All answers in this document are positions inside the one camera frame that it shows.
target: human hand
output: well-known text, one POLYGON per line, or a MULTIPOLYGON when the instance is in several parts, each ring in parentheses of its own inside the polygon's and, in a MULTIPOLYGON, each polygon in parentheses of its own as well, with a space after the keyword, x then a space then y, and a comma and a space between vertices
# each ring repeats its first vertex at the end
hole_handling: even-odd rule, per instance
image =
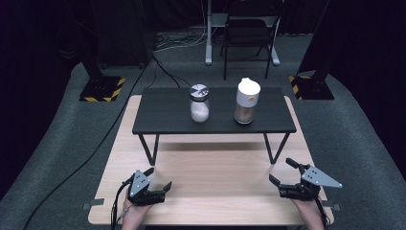
POLYGON ((290 199, 298 208, 304 224, 309 230, 324 230, 322 214, 315 200, 302 201, 299 199, 290 199))
POLYGON ((153 205, 147 206, 134 206, 131 201, 125 198, 123 211, 127 209, 127 212, 123 216, 123 230, 137 230, 141 223, 143 223, 147 212, 153 205))

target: salt shaker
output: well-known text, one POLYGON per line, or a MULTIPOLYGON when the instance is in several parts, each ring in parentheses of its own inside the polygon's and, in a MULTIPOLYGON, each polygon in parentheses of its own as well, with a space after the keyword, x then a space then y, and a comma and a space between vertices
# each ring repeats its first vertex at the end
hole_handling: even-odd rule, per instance
POLYGON ((203 123, 209 118, 209 88, 204 84, 195 84, 190 93, 192 119, 203 123))
POLYGON ((258 103, 260 86, 257 82, 244 78, 238 85, 234 118, 241 124, 249 124, 254 119, 255 106, 258 103))

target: black cable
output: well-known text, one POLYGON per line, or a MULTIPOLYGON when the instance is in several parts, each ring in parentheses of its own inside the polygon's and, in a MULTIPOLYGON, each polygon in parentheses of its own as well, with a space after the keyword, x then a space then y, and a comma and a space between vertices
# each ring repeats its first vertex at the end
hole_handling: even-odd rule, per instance
POLYGON ((204 13, 203 0, 200 1, 200 6, 201 6, 202 16, 203 16, 203 25, 204 25, 203 33, 202 34, 192 33, 191 35, 188 34, 184 38, 175 39, 173 41, 166 42, 164 44, 159 44, 159 45, 156 46, 156 48, 161 47, 163 45, 165 45, 166 47, 161 48, 159 50, 155 50, 154 52, 159 52, 159 51, 167 50, 167 49, 170 49, 170 48, 191 47, 191 46, 195 46, 195 45, 200 45, 200 44, 202 44, 203 42, 206 41, 207 40, 207 36, 205 35, 205 33, 206 33, 206 17, 205 17, 205 13, 204 13), (187 41, 192 40, 195 35, 196 35, 196 37, 198 37, 198 39, 194 43, 187 43, 187 41), (183 45, 181 45, 181 46, 170 46, 171 43, 182 43, 183 45))
POLYGON ((132 182, 133 179, 134 179, 134 174, 132 174, 131 177, 129 177, 126 180, 126 182, 123 182, 122 186, 120 186, 120 189, 116 193, 116 198, 114 199, 113 206, 111 207, 111 230, 116 229, 116 225, 118 222, 117 221, 117 205, 119 202, 120 193, 122 192, 122 190, 125 186, 129 185, 132 182))
POLYGON ((170 72, 168 72, 163 66, 161 61, 159 61, 155 56, 152 56, 152 58, 156 61, 156 63, 158 64, 158 66, 162 69, 162 71, 167 74, 171 79, 173 79, 173 81, 175 81, 176 85, 178 86, 178 88, 180 88, 180 85, 178 83, 178 81, 176 79, 179 79, 181 81, 183 81, 184 83, 186 83, 188 86, 191 86, 186 80, 176 77, 174 75, 172 75, 170 72))
POLYGON ((70 179, 74 174, 76 174, 79 170, 81 170, 92 158, 93 156, 96 154, 96 152, 98 152, 99 148, 102 146, 102 144, 104 143, 105 139, 107 139, 107 136, 110 134, 111 130, 113 129, 114 125, 117 124, 117 122, 119 121, 121 114, 123 113, 124 109, 126 108, 126 105, 128 104, 128 100, 129 97, 131 96, 131 92, 134 90, 135 85, 137 84, 137 82, 140 80, 141 76, 144 74, 144 72, 146 71, 147 66, 143 69, 143 71, 141 72, 140 76, 138 77, 138 79, 135 81, 135 83, 133 84, 130 93, 128 94, 127 98, 125 99, 125 103, 124 106, 122 107, 119 115, 117 116, 116 120, 114 121, 113 125, 110 127, 110 129, 107 131, 107 133, 104 135, 104 137, 101 139, 101 141, 99 142, 99 144, 96 146, 96 148, 93 150, 92 154, 90 154, 90 156, 79 166, 77 167, 71 174, 69 174, 64 180, 62 180, 62 182, 60 182, 58 185, 56 185, 56 187, 54 187, 52 189, 52 191, 50 191, 42 200, 41 202, 39 202, 39 204, 35 207, 35 209, 33 210, 33 212, 31 213, 30 217, 27 219, 25 225, 24 225, 24 230, 27 229, 31 219, 34 217, 36 211, 38 211, 38 209, 42 206, 42 204, 57 190, 60 188, 60 186, 62 186, 68 179, 70 179))
POLYGON ((196 42, 200 41, 204 36, 201 34, 198 34, 198 33, 189 34, 189 31, 187 31, 187 35, 184 37, 180 37, 177 39, 170 39, 168 35, 167 35, 167 37, 168 38, 165 39, 160 35, 160 38, 162 38, 163 40, 155 45, 154 52, 160 52, 160 51, 166 50, 168 48, 194 46, 197 44, 196 42), (181 44, 181 46, 171 46, 171 44, 173 44, 173 43, 181 44))
POLYGON ((314 201, 316 201, 317 207, 319 208, 320 214, 322 215, 323 226, 325 227, 325 229, 327 229, 329 227, 329 218, 326 215, 325 210, 323 209, 322 202, 317 195, 316 197, 314 197, 314 201))
POLYGON ((141 94, 143 94, 144 93, 144 90, 146 90, 146 89, 148 89, 148 88, 150 88, 154 83, 155 83, 155 81, 156 81, 156 79, 157 79, 157 75, 156 75, 156 70, 157 70, 157 67, 158 67, 158 65, 157 64, 155 64, 155 70, 154 70, 154 72, 153 72, 153 74, 154 74, 154 78, 153 78, 153 80, 152 80, 152 83, 149 85, 149 86, 147 86, 147 87, 145 87, 144 89, 143 89, 143 91, 141 91, 140 93, 138 93, 137 95, 141 95, 141 94))

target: black table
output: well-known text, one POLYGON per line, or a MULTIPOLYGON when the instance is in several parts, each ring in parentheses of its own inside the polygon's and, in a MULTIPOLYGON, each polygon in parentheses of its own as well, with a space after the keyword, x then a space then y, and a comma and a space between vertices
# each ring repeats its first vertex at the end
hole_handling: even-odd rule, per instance
POLYGON ((146 151, 149 164, 155 165, 160 134, 225 134, 263 133, 271 164, 275 164, 290 133, 296 132, 282 90, 262 87, 255 108, 254 121, 242 125, 234 119, 236 88, 212 87, 210 117, 205 123, 192 120, 189 88, 149 88, 143 93, 132 133, 138 135, 146 151), (284 133, 275 157, 269 146, 267 133, 284 133), (154 134, 153 156, 145 134, 154 134))

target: chair backrest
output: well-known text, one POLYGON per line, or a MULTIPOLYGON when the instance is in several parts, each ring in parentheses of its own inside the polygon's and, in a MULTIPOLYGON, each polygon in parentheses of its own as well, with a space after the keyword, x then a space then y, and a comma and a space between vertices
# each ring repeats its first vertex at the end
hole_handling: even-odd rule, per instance
POLYGON ((229 17, 280 16, 282 0, 237 0, 228 11, 229 17))

